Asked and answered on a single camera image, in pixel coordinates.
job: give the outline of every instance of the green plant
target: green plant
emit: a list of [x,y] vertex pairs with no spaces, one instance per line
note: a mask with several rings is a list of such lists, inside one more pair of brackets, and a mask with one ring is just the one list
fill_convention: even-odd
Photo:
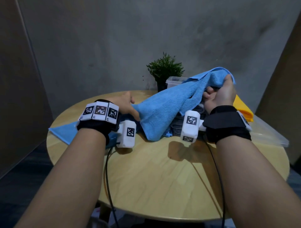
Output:
[[181,77],[184,72],[182,63],[175,63],[175,56],[172,58],[164,52],[163,58],[155,60],[146,66],[158,84],[165,83],[170,76]]

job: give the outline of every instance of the concrete wall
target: concrete wall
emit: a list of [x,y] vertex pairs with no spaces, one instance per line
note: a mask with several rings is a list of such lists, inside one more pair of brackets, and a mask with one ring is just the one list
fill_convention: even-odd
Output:
[[99,94],[155,89],[146,64],[176,55],[190,77],[230,70],[255,111],[298,0],[19,0],[53,116]]

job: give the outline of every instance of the yellow cloth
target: yellow cloth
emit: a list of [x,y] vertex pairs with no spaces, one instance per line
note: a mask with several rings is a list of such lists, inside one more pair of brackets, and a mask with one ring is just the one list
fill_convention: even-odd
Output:
[[248,122],[253,122],[254,114],[251,109],[236,95],[233,106],[243,114]]

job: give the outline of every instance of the round wooden table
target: round wooden table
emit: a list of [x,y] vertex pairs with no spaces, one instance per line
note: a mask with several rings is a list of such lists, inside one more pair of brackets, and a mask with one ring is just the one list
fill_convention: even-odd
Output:
[[[136,103],[155,93],[132,91]],[[123,92],[104,94],[79,102],[62,112],[51,127],[77,121],[86,104],[96,99],[121,94]],[[214,152],[215,145],[210,146]],[[286,179],[289,161],[284,148],[262,144],[256,146]],[[53,164],[66,148],[64,142],[48,133],[47,149]],[[114,206],[131,214],[185,222],[219,219],[222,216],[220,184],[204,142],[197,140],[190,144],[179,137],[164,137],[158,142],[151,142],[137,133],[133,149],[118,149],[109,159],[108,177]],[[99,200],[109,205],[105,178]]]

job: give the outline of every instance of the black cable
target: black cable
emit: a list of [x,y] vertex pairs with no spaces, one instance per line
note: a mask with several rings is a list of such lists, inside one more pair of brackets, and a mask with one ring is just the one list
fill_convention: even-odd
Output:
[[219,169],[217,167],[217,164],[216,164],[216,161],[215,161],[215,158],[213,156],[213,153],[210,149],[210,146],[208,145],[206,139],[205,139],[205,135],[203,136],[203,139],[204,139],[204,142],[206,143],[206,146],[208,147],[210,153],[211,153],[211,156],[213,158],[213,161],[214,161],[214,164],[215,164],[215,168],[216,168],[216,172],[217,172],[217,175],[219,176],[219,183],[221,185],[221,190],[222,190],[222,200],[223,200],[223,218],[222,218],[222,228],[225,227],[225,215],[226,215],[226,200],[225,200],[225,193],[224,193],[224,187],[223,187],[223,182],[222,182],[222,178],[221,178],[221,175],[219,173]]
[[106,159],[106,164],[105,164],[105,172],[106,172],[106,183],[107,183],[107,191],[108,191],[108,196],[109,196],[109,201],[110,201],[110,205],[111,205],[111,209],[112,209],[112,213],[114,216],[114,220],[116,223],[117,228],[119,228],[119,224],[118,224],[118,220],[116,218],[116,214],[115,214],[115,208],[113,206],[113,202],[112,202],[112,198],[111,198],[111,194],[110,194],[110,189],[109,189],[109,179],[108,179],[108,160],[109,160],[109,156],[110,153],[112,152],[113,147],[110,148],[108,155],[107,155],[107,159]]

